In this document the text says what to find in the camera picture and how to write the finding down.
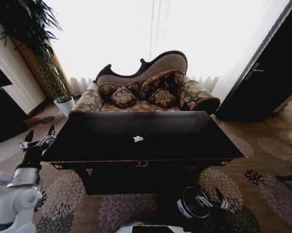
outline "bamboo plant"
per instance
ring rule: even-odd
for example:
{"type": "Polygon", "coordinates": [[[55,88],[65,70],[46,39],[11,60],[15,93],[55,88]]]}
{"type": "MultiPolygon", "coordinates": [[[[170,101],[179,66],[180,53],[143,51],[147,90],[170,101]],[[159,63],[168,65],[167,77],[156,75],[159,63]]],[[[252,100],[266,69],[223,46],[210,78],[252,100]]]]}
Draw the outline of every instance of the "bamboo plant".
{"type": "Polygon", "coordinates": [[[70,101],[67,83],[52,58],[53,50],[49,43],[56,37],[47,28],[55,27],[61,30],[53,10],[42,0],[0,0],[0,24],[4,27],[0,34],[4,45],[10,36],[20,41],[21,46],[29,48],[55,101],[70,101]]]}

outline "floral rug pattern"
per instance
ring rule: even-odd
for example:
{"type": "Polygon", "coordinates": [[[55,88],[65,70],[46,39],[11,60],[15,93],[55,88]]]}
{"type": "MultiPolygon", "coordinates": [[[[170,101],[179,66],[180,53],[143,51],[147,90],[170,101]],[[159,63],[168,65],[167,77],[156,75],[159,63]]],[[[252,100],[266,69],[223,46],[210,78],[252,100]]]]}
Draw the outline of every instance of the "floral rug pattern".
{"type": "MultiPolygon", "coordinates": [[[[46,107],[40,117],[44,116],[55,116],[52,123],[57,133],[67,120],[53,105],[46,107]]],[[[223,217],[231,232],[292,233],[292,182],[277,179],[292,174],[292,102],[263,122],[211,117],[244,154],[226,166],[207,168],[197,181],[210,199],[218,200],[217,187],[228,200],[230,206],[223,217]]],[[[52,123],[34,126],[34,140],[45,136],[52,123]]],[[[13,172],[22,161],[18,143],[24,136],[0,143],[0,171],[13,172]]],[[[45,163],[42,166],[43,201],[34,214],[38,233],[114,233],[133,220],[160,222],[162,213],[172,214],[168,206],[173,202],[167,194],[88,196],[75,172],[56,170],[45,163]]],[[[0,186],[0,196],[8,191],[0,186]]],[[[211,215],[192,226],[187,230],[215,232],[211,215]]]]}

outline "coffee table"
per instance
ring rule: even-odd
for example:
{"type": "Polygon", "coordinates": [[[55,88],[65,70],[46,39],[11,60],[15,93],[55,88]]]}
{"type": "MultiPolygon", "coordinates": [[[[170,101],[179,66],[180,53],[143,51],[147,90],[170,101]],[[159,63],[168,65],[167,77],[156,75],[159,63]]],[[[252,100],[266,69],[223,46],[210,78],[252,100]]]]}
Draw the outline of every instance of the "coffee table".
{"type": "Polygon", "coordinates": [[[241,157],[206,112],[98,112],[71,114],[42,161],[75,171],[90,195],[170,192],[241,157]]]}

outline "sofa armrest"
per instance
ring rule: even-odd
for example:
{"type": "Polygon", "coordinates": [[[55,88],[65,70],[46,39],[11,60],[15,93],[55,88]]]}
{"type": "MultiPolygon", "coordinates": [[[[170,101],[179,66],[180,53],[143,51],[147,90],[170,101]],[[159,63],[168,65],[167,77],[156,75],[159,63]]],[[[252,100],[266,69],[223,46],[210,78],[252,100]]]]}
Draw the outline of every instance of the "sofa armrest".
{"type": "Polygon", "coordinates": [[[85,112],[99,112],[104,103],[101,94],[98,91],[98,85],[92,83],[88,89],[82,94],[76,105],[70,111],[72,113],[85,113],[85,112]]]}
{"type": "Polygon", "coordinates": [[[206,111],[213,114],[220,105],[218,98],[188,76],[185,76],[184,83],[179,87],[178,98],[182,111],[206,111]]]}

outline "sofa backrest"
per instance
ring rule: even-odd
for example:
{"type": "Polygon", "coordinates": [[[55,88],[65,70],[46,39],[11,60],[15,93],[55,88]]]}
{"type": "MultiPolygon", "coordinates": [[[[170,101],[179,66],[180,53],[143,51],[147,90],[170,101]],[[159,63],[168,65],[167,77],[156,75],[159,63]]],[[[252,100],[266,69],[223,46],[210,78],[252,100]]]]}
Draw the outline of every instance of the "sofa backrest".
{"type": "Polygon", "coordinates": [[[102,85],[104,83],[128,84],[138,80],[139,85],[141,86],[147,79],[169,69],[179,69],[185,74],[187,71],[186,56],[180,51],[164,52],[151,62],[145,62],[142,58],[141,63],[142,64],[139,70],[135,74],[129,76],[114,73],[111,70],[112,65],[108,64],[97,75],[96,83],[98,85],[102,85]]]}

